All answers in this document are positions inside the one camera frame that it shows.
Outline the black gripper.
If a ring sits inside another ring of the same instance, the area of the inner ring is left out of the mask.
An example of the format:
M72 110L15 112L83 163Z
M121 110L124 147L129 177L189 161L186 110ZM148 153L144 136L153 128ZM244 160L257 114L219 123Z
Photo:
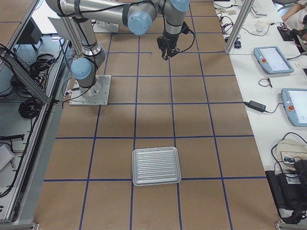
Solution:
M168 60L168 54L172 58L179 53L179 49L177 48L178 38L179 34L163 33L162 36L156 39L158 48L162 52L163 60Z

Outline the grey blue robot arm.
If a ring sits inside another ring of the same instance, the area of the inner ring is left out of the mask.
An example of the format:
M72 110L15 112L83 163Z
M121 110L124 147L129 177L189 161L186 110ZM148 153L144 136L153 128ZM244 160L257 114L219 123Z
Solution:
M96 72L106 58L98 44L92 20L127 27L142 36L151 28L158 14L163 16L163 34L157 38L162 58L168 60L181 51L177 41L181 33L190 32L184 19L189 9L188 0L140 0L120 3L114 0L48 0L47 5L62 19L72 18L74 32L80 38L83 57L72 62L72 74L83 97L97 94L102 86L97 83Z

